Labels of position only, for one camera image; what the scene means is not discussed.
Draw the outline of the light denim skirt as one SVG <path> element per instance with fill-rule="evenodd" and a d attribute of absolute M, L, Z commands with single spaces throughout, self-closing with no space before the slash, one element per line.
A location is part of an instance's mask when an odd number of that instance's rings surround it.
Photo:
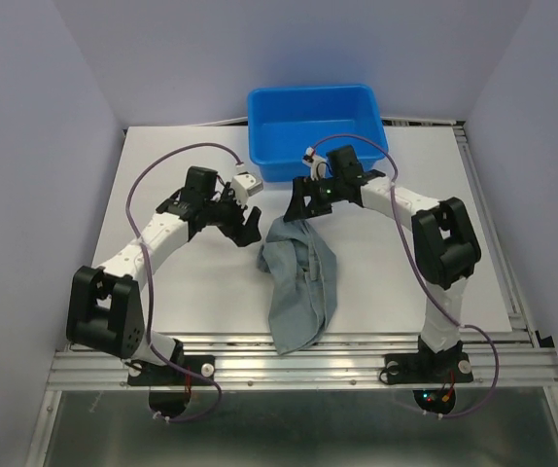
<path fill-rule="evenodd" d="M 291 354 L 319 341 L 337 308 L 337 259 L 313 226 L 275 219 L 257 268 L 273 280 L 267 321 L 277 353 Z"/>

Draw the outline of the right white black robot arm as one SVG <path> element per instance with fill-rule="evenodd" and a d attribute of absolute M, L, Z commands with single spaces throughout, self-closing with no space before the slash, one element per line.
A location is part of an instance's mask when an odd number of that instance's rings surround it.
<path fill-rule="evenodd" d="M 294 179 L 285 220 L 330 214 L 341 201 L 389 217 L 425 292 L 425 320 L 416 351 L 386 354 L 380 381 L 387 385 L 471 382 L 460 336 L 461 312 L 481 249 L 464 203 L 458 198 L 419 195 L 401 187 L 396 173 L 364 169 L 352 146 L 324 157 L 309 147 L 303 162 L 310 172 Z"/>

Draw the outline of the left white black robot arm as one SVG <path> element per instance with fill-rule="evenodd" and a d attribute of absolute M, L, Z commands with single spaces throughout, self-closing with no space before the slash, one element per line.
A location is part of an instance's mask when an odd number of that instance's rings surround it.
<path fill-rule="evenodd" d="M 239 167 L 220 191 L 218 181 L 216 170 L 191 167 L 184 186 L 157 207 L 144 229 L 133 231 L 134 239 L 120 252 L 75 272 L 66 323 L 70 342 L 149 364 L 164 383 L 190 373 L 182 343 L 153 331 L 153 314 L 141 293 L 152 293 L 157 269 L 207 227 L 218 228 L 238 247 L 260 241 L 262 212 L 247 202 L 262 191 L 262 180 Z"/>

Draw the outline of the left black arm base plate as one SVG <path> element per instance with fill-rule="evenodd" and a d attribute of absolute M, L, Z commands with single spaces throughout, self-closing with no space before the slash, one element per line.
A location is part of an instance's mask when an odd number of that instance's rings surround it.
<path fill-rule="evenodd" d="M 203 366 L 214 367 L 214 355 L 186 355 L 183 367 L 190 372 L 201 374 Z M 127 384 L 132 387 L 193 387 L 211 386 L 197 377 L 191 377 L 169 366 L 157 366 L 140 360 L 132 361 L 132 368 L 128 369 Z"/>

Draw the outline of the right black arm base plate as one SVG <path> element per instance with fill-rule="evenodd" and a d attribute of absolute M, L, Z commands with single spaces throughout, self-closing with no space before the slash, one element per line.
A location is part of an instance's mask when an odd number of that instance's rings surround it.
<path fill-rule="evenodd" d="M 433 355 L 427 352 L 386 354 L 378 379 L 386 385 L 435 385 L 474 381 L 469 357 L 464 352 L 440 352 Z"/>

